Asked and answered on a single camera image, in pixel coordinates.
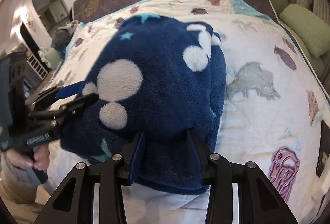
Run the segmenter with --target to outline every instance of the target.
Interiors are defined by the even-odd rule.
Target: gold tree pattern
[[[85,4],[83,4],[81,6],[82,11],[80,13],[76,14],[75,16],[82,15],[83,17],[86,17],[86,16],[88,17],[92,13],[95,13],[95,11],[98,9],[98,7],[99,7],[99,0],[90,0],[88,2],[87,7]]]

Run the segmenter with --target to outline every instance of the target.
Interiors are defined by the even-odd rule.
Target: fish print
[[[125,22],[125,19],[123,19],[122,17],[119,17],[118,19],[117,19],[117,23],[115,24],[115,28],[116,29],[119,29],[120,27],[121,27],[121,25],[123,24]]]
[[[129,12],[132,14],[135,14],[139,9],[139,6],[138,5],[135,5],[131,10],[129,10]]]
[[[57,83],[53,83],[52,87],[58,87],[58,86],[62,86],[63,85],[63,80],[59,80]]]
[[[307,91],[308,111],[311,119],[311,126],[314,122],[316,114],[319,112],[316,97],[312,91]]]
[[[107,21],[106,21],[106,24],[107,24],[107,25],[109,25],[109,24],[112,22],[111,19],[112,19],[112,16],[109,16],[108,19],[107,19]]]
[[[284,62],[284,64],[286,64],[290,69],[292,69],[293,71],[297,69],[296,63],[293,61],[291,56],[285,50],[275,46],[274,53],[279,55],[282,61]]]
[[[87,50],[88,50],[88,48],[83,50],[83,52],[80,54],[80,56],[78,58],[78,61],[80,61],[82,59],[83,55],[86,53]]]
[[[78,47],[79,45],[81,45],[83,43],[84,39],[83,38],[78,38],[75,42],[75,47]]]
[[[226,34],[223,34],[222,32],[218,31],[219,36],[220,36],[220,40],[221,42],[224,42],[226,40]]]
[[[273,73],[263,70],[258,62],[248,62],[235,74],[235,80],[227,85],[226,99],[231,100],[239,92],[249,97],[249,90],[256,90],[257,95],[267,100],[280,98],[274,88]]]
[[[208,12],[203,9],[203,8],[193,8],[191,10],[191,13],[194,15],[204,15],[204,14],[208,14]]]
[[[244,30],[247,32],[249,29],[253,29],[254,31],[258,32],[254,27],[252,27],[252,23],[244,23],[241,20],[235,19],[233,23],[237,24],[241,29],[242,26],[244,27]]]
[[[290,197],[293,183],[299,171],[300,161],[296,153],[289,148],[279,148],[272,156],[272,164],[269,168],[269,180],[287,203]]]
[[[65,82],[67,81],[67,79],[69,78],[71,73],[72,73],[72,71],[69,71],[68,74],[65,76],[63,84],[65,84]]]
[[[286,38],[283,38],[283,42],[289,47],[289,49],[294,52],[295,54],[297,54],[296,50],[294,49],[293,45],[291,42],[289,42]]]
[[[74,79],[75,79],[75,75],[73,75],[72,77],[70,77],[70,79],[68,79],[68,80],[66,81],[66,84],[67,84],[67,85],[72,84],[72,82],[73,82]]]
[[[276,25],[275,23],[271,22],[271,21],[268,21],[266,19],[261,19],[261,21],[265,24],[265,25],[269,25],[269,26],[272,26],[272,27],[276,27],[276,28],[279,28],[278,25]]]
[[[221,0],[208,0],[213,6],[219,6]]]

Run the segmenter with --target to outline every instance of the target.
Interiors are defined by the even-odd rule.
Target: white polka dot
[[[100,109],[100,120],[106,127],[119,130],[126,126],[127,112],[122,105],[110,102]]]
[[[221,46],[220,39],[215,35],[212,35],[211,42],[212,42],[212,45],[220,45]]]
[[[97,89],[101,99],[118,101],[136,94],[143,77],[132,61],[119,59],[105,65],[97,76]]]
[[[196,45],[188,46],[183,52],[184,62],[192,71],[202,71],[208,64],[208,58],[202,48]]]
[[[211,35],[207,31],[200,32],[198,35],[198,42],[209,59],[211,59]]]
[[[206,27],[201,24],[190,24],[187,26],[187,31],[206,31]]]
[[[88,82],[85,84],[85,86],[82,90],[82,95],[87,95],[87,94],[91,94],[91,93],[97,94],[97,87],[93,82]]]

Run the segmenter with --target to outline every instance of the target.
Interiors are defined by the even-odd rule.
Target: purple jellyfish print
[[[299,171],[299,165],[300,161],[296,153],[286,147],[279,148],[272,157],[268,176],[286,203],[288,203],[293,183]]]
[[[194,15],[208,14],[208,12],[203,8],[193,8],[190,12]]]
[[[286,64],[290,69],[292,69],[293,71],[297,69],[296,63],[293,61],[291,56],[285,50],[275,46],[274,53],[279,55],[282,61],[284,62],[284,64]]]
[[[125,19],[123,19],[122,17],[119,17],[118,19],[117,19],[117,22],[116,22],[116,24],[115,24],[115,28],[116,29],[119,29],[120,27],[121,27],[121,25],[123,24],[125,22]]]
[[[78,38],[75,42],[75,47],[78,47],[79,45],[81,45],[83,43],[84,39],[83,38]]]
[[[139,9],[139,6],[138,5],[135,5],[131,10],[129,10],[129,12],[132,14],[135,14]]]
[[[291,42],[289,42],[286,38],[283,38],[283,42],[289,47],[289,49],[294,52],[295,54],[297,54],[296,50],[294,49],[293,45]]]
[[[208,0],[213,6],[219,6],[221,0]]]

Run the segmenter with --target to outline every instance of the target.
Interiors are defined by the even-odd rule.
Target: light blue star
[[[139,14],[139,16],[141,16],[141,23],[142,24],[144,24],[144,22],[148,18],[160,18],[160,15],[158,15],[158,14]]]
[[[126,32],[126,33],[120,35],[120,40],[121,40],[121,41],[122,41],[122,40],[125,40],[125,39],[130,40],[132,36],[133,36],[133,33],[131,33],[131,32]]]

